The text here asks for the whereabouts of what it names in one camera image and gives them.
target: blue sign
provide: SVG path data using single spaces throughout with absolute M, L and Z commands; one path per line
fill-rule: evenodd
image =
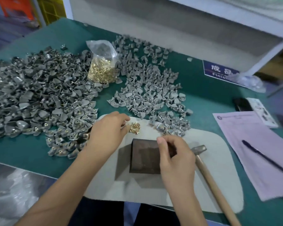
M 205 60 L 203 60 L 203 69 L 204 69 L 204 74 L 206 76 L 217 78 L 217 79 L 229 82 L 229 83 L 234 83 L 234 82 L 226 78 L 228 75 L 239 74 L 239 71 L 235 69 L 225 67 L 225 66 L 222 66 L 216 63 L 211 63 Z

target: clear plastic bag of rivets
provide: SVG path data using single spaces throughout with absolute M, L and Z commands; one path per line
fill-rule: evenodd
M 87 78 L 96 83 L 115 82 L 118 54 L 113 45 L 107 40 L 90 40 L 86 44 L 93 53 Z

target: wooden hammer handle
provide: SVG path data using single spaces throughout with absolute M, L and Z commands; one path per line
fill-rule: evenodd
M 206 167 L 206 165 L 203 163 L 203 161 L 200 159 L 200 157 L 196 156 L 196 165 L 199 168 L 200 172 L 202 173 L 204 179 L 206 180 L 208 186 L 210 187 L 219 207 L 226 215 L 228 221 L 232 226 L 241 226 L 239 220 L 237 219 L 235 213 L 233 212 L 232 208 L 226 201 L 226 198 L 221 193 L 221 190 L 217 186 L 216 182 L 214 181 L 210 171 Z

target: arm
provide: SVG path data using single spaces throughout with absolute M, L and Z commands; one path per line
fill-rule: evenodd
M 127 134 L 128 126 L 121 125 L 129 120 L 113 112 L 97 121 L 76 160 L 15 226 L 66 226 L 92 178 Z
M 174 145 L 177 155 L 170 158 L 167 142 Z M 177 136 L 157 138 L 162 180 L 182 226 L 207 226 L 194 193 L 195 155 L 187 143 Z

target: forearm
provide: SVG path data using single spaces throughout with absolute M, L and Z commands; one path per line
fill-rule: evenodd
M 71 166 L 18 221 L 16 226 L 67 225 L 92 178 L 109 158 L 94 152 L 85 150 L 80 152 Z
M 200 204 L 191 191 L 185 195 L 171 197 L 174 210 L 181 226 L 207 226 Z

